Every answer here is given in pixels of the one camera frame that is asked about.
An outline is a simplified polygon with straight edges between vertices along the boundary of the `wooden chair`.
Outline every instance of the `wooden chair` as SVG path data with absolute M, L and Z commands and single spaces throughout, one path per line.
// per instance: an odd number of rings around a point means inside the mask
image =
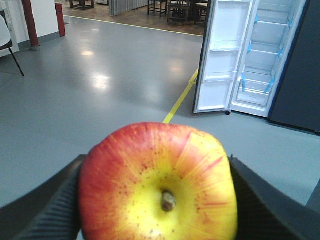
M 197 2 L 194 4 L 193 21 L 195 25 L 197 24 L 197 22 L 202 22 L 202 23 L 207 22 L 207 11 L 208 11 L 207 2 Z
M 78 1 L 79 4 L 74 5 L 74 0 L 69 0 L 70 8 L 77 8 L 82 10 L 95 8 L 95 0 L 75 0 L 75 1 Z
M 22 76 L 25 76 L 24 72 L 22 71 L 14 53 L 12 52 L 9 43 L 11 41 L 11 34 L 10 31 L 8 29 L 7 23 L 4 19 L 4 17 L 2 15 L 0 15 L 0 47 L 6 47 L 7 49 L 9 49 L 11 56 L 13 57 L 13 60 L 15 61 L 15 64 L 17 65 L 17 67 L 20 70 L 20 73 L 22 74 Z
M 166 16 L 167 15 L 167 3 L 168 3 L 168 0 L 148 0 L 148 15 L 150 12 L 153 12 L 153 15 L 156 15 L 156 13 L 159 13 L 160 17 L 162 14 L 164 14 Z
M 167 4 L 167 22 L 178 21 L 185 24 L 190 12 L 190 0 L 169 0 Z

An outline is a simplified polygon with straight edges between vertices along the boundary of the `baseboard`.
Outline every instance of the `baseboard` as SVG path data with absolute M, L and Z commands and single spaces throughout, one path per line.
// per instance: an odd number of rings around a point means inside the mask
M 45 36 L 38 37 L 38 40 L 41 45 L 41 43 L 46 43 L 46 42 L 49 42 L 51 40 L 58 39 L 58 38 L 60 38 L 60 33 L 57 31 L 57 32 L 54 32 L 54 33 L 51 33 L 51 34 L 48 34 Z M 18 46 L 19 46 L 19 50 L 28 49 L 31 46 L 31 42 L 30 42 L 30 40 L 22 41 L 22 42 L 18 43 Z

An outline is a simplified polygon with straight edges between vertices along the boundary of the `red pillar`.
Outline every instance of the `red pillar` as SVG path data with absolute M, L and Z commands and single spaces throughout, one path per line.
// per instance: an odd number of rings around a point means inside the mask
M 25 22 L 28 28 L 31 47 L 38 47 L 39 40 L 37 36 L 36 24 L 30 0 L 21 0 L 25 15 Z

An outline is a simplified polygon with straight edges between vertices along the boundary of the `wall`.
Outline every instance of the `wall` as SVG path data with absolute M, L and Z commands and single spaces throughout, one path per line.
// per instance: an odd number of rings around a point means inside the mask
M 31 0 L 34 23 L 38 38 L 57 33 L 58 23 L 54 0 Z M 24 9 L 21 0 L 7 0 L 16 40 L 19 43 L 29 40 Z

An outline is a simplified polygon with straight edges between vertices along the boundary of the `refrigerator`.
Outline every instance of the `refrigerator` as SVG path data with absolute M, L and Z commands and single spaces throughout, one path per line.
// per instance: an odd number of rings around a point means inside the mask
M 306 5 L 306 0 L 212 0 L 193 112 L 267 118 Z

